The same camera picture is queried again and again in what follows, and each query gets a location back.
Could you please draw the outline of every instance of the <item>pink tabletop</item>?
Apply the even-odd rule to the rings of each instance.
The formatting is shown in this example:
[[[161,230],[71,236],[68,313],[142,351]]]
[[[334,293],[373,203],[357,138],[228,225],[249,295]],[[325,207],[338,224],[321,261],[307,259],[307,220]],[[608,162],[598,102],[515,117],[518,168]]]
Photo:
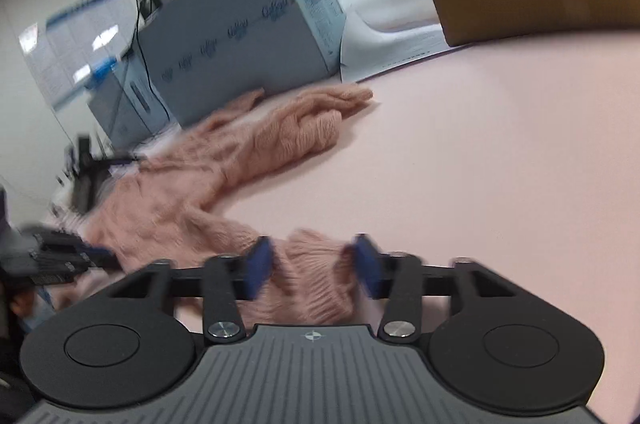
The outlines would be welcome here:
[[[267,235],[369,233],[432,264],[473,257],[592,328],[590,402],[640,400],[640,34],[488,43],[369,80],[337,147],[240,190]]]

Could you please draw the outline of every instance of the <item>crosshair symbol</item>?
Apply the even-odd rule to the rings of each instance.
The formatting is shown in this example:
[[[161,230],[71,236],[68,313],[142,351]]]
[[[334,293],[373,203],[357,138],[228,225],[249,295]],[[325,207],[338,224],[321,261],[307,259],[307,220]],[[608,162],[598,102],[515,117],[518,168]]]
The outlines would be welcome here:
[[[312,330],[311,332],[307,332],[305,334],[305,338],[309,341],[318,341],[319,339],[324,338],[324,336],[320,332]]]

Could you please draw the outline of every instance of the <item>ribbed gray panel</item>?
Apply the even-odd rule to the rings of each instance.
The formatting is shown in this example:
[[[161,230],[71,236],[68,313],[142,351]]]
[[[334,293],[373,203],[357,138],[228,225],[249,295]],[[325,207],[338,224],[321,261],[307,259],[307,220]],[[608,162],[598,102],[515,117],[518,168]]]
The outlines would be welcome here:
[[[310,332],[321,338],[309,340]],[[576,408],[537,418],[501,416],[444,390],[418,352],[376,341],[366,327],[258,327],[210,348],[183,384],[114,412],[39,404],[23,424],[593,424]]]

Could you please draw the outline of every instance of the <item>silver screw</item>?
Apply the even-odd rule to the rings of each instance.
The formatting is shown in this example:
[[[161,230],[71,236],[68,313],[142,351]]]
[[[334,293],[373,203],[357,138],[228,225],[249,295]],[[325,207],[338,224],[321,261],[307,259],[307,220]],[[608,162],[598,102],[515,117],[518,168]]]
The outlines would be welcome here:
[[[415,332],[409,321],[389,321],[385,325],[385,333],[393,338],[407,338]]]
[[[231,321],[219,321],[218,323],[213,323],[208,329],[207,332],[211,334],[215,338],[232,338],[240,331],[240,327]]]

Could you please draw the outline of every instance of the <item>knitted garment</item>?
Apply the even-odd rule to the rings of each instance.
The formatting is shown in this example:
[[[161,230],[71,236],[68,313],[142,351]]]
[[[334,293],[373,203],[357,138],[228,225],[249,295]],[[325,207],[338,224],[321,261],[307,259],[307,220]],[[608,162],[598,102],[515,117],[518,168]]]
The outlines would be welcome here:
[[[372,93],[355,85],[309,89],[259,121],[230,125],[261,96],[248,93],[213,112],[120,179],[92,214],[87,241],[113,249],[127,272],[159,258],[184,268],[242,253],[259,234],[213,214],[216,203],[245,182],[334,146],[343,117],[364,108]],[[247,328],[350,318],[355,278],[345,242],[300,229],[273,244],[271,279],[256,301],[239,303]]]

